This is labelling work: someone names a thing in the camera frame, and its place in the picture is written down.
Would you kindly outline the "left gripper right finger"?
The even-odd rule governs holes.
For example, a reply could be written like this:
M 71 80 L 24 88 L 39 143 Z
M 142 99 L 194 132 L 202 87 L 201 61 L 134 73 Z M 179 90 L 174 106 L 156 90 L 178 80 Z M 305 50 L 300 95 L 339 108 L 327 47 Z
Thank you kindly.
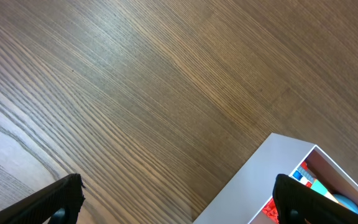
M 280 224 L 358 224 L 358 214 L 285 174 L 278 174 L 273 201 Z

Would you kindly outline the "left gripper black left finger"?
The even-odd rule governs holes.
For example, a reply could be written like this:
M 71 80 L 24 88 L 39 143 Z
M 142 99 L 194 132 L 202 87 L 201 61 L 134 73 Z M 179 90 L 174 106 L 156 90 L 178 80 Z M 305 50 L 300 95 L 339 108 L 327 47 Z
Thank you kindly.
M 0 211 L 0 224 L 76 224 L 85 196 L 80 174 L 66 177 Z

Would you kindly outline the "colourful puzzle cube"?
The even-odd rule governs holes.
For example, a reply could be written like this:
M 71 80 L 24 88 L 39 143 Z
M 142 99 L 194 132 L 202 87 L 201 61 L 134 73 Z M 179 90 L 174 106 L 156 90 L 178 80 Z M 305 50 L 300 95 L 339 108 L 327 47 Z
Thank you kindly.
M 338 200 L 331 194 L 328 189 L 318 180 L 315 179 L 311 184 L 311 189 L 315 192 L 325 196 L 326 198 L 332 200 L 333 202 L 339 203 Z

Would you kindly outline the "yellow duck toy blue hat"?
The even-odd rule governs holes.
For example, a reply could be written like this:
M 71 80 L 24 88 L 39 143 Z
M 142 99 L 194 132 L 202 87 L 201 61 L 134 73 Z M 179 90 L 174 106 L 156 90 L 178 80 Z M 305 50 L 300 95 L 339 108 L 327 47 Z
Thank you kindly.
M 342 205 L 343 207 L 346 207 L 350 211 L 358 214 L 358 206 L 352 200 L 348 199 L 347 197 L 345 197 L 343 195 L 339 195 L 339 194 L 334 194 L 333 196 L 339 202 L 340 205 Z

